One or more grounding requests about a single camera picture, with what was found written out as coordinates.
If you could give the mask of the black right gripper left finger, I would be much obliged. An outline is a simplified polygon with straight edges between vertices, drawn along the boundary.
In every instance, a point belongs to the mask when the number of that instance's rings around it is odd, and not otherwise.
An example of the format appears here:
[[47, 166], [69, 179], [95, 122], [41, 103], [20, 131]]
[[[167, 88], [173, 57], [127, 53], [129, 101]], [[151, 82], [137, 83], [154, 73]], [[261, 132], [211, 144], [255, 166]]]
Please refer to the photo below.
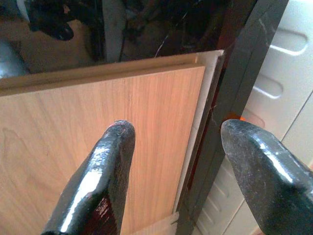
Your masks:
[[118, 235], [135, 147], [134, 126], [109, 126], [65, 186], [44, 235]]

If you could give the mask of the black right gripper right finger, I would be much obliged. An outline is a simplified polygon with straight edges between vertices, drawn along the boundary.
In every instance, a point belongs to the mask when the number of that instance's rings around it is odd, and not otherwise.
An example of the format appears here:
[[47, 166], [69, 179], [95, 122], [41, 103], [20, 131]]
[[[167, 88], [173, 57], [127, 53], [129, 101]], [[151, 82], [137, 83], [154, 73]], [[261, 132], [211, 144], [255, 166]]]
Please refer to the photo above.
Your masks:
[[313, 173], [272, 133], [228, 119], [221, 140], [244, 199], [266, 235], [313, 233]]

